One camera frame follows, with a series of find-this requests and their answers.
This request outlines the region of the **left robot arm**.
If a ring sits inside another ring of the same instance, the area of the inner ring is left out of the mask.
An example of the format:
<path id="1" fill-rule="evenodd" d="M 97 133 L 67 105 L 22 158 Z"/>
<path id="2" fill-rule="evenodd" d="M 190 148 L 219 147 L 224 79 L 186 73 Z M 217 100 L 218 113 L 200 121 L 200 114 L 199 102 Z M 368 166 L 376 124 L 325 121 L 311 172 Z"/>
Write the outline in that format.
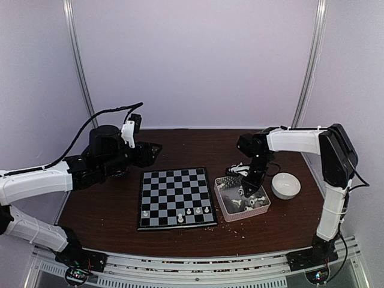
<path id="1" fill-rule="evenodd" d="M 2 172 L 1 234 L 44 246 L 68 266 L 83 265 L 87 256 L 73 230 L 38 220 L 12 203 L 42 194 L 84 190 L 125 173 L 130 166 L 153 165 L 163 147 L 135 142 L 136 131 L 132 120 L 122 128 L 102 125 L 89 132 L 89 144 L 80 155 L 24 171 Z"/>

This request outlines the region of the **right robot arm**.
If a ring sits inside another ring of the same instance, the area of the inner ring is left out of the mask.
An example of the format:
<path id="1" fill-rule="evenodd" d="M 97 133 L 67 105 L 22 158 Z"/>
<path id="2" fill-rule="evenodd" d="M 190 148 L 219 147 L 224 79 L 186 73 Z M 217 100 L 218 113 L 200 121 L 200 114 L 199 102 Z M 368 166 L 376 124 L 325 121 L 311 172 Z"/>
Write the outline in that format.
<path id="1" fill-rule="evenodd" d="M 262 186 L 275 153 L 318 156 L 324 203 L 307 258 L 311 264 L 321 264 L 331 254 L 357 175 L 358 155 L 345 128 L 339 123 L 314 128 L 268 127 L 241 135 L 236 146 L 250 163 L 233 165 L 226 172 L 241 175 L 247 197 Z"/>

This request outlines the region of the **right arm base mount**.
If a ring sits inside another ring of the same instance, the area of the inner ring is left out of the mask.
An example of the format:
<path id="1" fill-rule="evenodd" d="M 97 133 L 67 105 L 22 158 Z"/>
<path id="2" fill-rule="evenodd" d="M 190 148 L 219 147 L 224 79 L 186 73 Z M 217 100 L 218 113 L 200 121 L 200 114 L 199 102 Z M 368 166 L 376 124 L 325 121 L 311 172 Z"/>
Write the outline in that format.
<path id="1" fill-rule="evenodd" d="M 326 284 L 331 276 L 329 262 L 338 260 L 335 252 L 336 238 L 326 241 L 314 235 L 311 247 L 286 254 L 290 271 L 309 269 L 306 279 L 314 285 Z"/>

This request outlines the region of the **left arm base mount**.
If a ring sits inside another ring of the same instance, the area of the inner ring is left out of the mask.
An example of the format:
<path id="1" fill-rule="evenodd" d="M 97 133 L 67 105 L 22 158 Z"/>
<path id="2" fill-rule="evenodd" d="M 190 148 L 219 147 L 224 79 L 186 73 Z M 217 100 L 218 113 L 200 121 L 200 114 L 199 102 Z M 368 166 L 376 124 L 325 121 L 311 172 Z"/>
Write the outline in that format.
<path id="1" fill-rule="evenodd" d="M 71 287 L 84 285 L 94 272 L 103 272 L 107 262 L 107 254 L 84 249 L 78 241 L 69 242 L 61 252 L 51 252 L 67 267 L 64 280 Z"/>

